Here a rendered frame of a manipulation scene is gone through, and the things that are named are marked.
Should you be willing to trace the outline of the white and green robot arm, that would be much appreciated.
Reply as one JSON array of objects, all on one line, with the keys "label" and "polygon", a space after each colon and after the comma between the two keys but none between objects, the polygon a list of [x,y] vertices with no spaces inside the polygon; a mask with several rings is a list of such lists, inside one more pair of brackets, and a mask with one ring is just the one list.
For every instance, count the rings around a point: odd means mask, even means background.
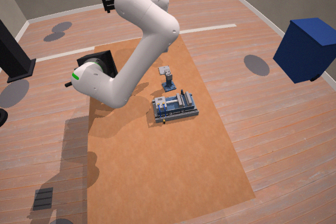
[{"label": "white and green robot arm", "polygon": [[114,6],[122,18],[142,29],[138,46],[115,78],[107,75],[102,60],[91,58],[74,69],[65,87],[73,85],[111,108],[121,108],[155,60],[178,38],[180,28],[168,14],[169,0],[114,0]]}]

